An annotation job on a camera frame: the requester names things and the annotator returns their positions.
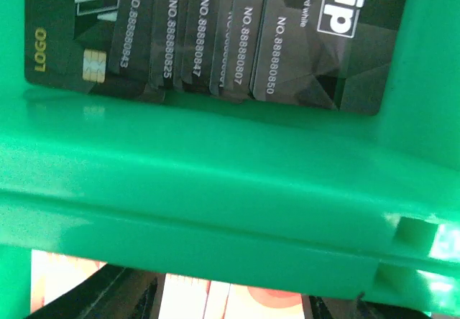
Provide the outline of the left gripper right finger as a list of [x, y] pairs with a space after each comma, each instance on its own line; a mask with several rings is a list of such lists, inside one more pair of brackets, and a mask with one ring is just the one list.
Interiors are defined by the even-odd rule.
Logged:
[[421, 311], [385, 305], [364, 300], [360, 292], [354, 299], [342, 300], [331, 297], [308, 296], [313, 318], [333, 319], [421, 319], [428, 316]]

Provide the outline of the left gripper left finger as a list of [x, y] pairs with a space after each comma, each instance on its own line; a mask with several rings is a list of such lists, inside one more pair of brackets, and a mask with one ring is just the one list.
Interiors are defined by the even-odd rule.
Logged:
[[150, 318], [158, 274], [107, 264], [29, 318]]

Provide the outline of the green front bin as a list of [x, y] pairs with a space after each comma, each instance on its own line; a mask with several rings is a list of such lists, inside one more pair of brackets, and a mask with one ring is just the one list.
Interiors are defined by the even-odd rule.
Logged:
[[1, 196], [1, 242], [156, 272], [459, 314], [459, 265]]

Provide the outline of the green bin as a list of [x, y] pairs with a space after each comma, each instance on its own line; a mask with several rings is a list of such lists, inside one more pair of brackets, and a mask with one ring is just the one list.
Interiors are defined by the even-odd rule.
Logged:
[[1, 242], [156, 272], [459, 314], [459, 265], [1, 196]]
[[459, 260], [459, 0], [408, 0], [376, 116], [169, 93], [152, 105], [24, 76], [24, 0], [1, 0], [1, 239], [137, 264], [65, 208], [134, 216], [167, 252], [288, 256], [288, 246]]

